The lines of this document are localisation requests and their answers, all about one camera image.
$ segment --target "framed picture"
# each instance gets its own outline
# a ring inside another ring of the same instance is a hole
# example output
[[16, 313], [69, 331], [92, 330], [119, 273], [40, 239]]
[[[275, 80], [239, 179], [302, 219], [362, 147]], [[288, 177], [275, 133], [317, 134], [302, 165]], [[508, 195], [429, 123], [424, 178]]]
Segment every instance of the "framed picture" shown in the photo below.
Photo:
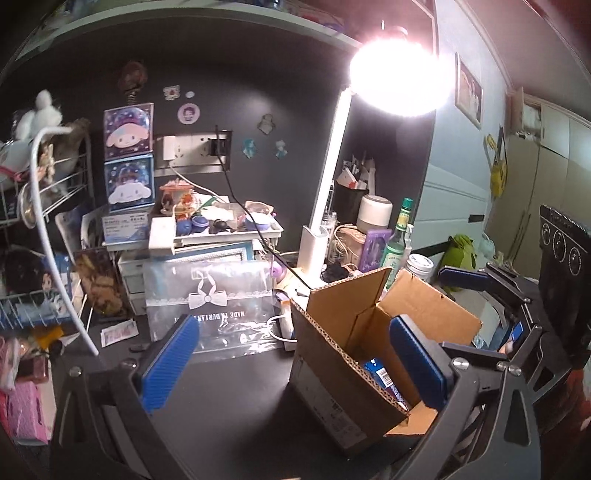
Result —
[[154, 104], [105, 110], [105, 161], [152, 151]]
[[153, 205], [154, 157], [127, 157], [105, 163], [105, 184], [109, 210]]
[[479, 129], [482, 127], [482, 85], [456, 53], [456, 106]]

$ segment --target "door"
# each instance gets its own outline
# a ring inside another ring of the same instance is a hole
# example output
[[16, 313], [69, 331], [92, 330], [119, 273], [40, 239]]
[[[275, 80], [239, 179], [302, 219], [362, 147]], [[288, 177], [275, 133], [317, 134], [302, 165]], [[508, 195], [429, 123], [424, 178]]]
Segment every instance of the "door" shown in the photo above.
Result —
[[542, 261], [540, 249], [540, 205], [560, 209], [569, 161], [546, 148], [540, 148], [538, 171], [527, 215], [527, 228], [518, 245], [513, 267], [523, 276], [538, 278]]
[[569, 157], [570, 149], [570, 119], [558, 110], [542, 103], [542, 136], [540, 143], [543, 147]]
[[539, 146], [532, 141], [511, 135], [507, 139], [507, 184], [492, 206], [486, 234], [495, 248], [508, 257], [515, 237], [524, 228], [532, 191]]
[[561, 209], [573, 220], [591, 226], [591, 130], [573, 119]]

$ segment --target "open cardboard box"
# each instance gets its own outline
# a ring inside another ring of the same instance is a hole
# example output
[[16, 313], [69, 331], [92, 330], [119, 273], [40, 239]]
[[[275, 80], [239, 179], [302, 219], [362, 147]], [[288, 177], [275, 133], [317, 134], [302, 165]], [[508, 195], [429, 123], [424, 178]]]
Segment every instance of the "open cardboard box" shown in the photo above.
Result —
[[[390, 345], [390, 320], [402, 313], [436, 342], [468, 345], [478, 318], [402, 270], [382, 301], [389, 268], [312, 290], [307, 312], [292, 302], [298, 343], [290, 383], [339, 446], [354, 455], [384, 435], [424, 434], [437, 412], [426, 407]], [[378, 358], [412, 406], [405, 412], [363, 370]]]

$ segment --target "gauge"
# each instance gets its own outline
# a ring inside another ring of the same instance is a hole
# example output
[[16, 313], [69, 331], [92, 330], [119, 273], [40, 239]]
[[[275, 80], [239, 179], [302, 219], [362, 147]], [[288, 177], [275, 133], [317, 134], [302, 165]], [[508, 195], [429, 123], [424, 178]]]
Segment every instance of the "gauge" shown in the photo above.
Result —
[[544, 242], [544, 245], [550, 245], [550, 240], [552, 240], [550, 235], [550, 227], [547, 223], [545, 223], [542, 227], [542, 241]]
[[554, 256], [556, 257], [556, 260], [562, 263], [564, 261], [564, 257], [566, 257], [566, 240], [564, 240], [564, 235], [562, 232], [556, 231], [554, 233], [552, 249], [554, 250]]
[[569, 269], [570, 272], [576, 277], [581, 271], [581, 252], [576, 247], [570, 249], [569, 253]]

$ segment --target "white jar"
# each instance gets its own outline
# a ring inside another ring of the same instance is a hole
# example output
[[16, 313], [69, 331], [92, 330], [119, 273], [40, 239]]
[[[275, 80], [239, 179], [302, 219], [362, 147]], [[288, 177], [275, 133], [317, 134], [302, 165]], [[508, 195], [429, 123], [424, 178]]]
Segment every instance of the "white jar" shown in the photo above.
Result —
[[431, 273], [434, 267], [435, 265], [430, 259], [419, 254], [411, 254], [408, 257], [407, 264], [404, 266], [406, 270], [424, 281], [431, 279]]

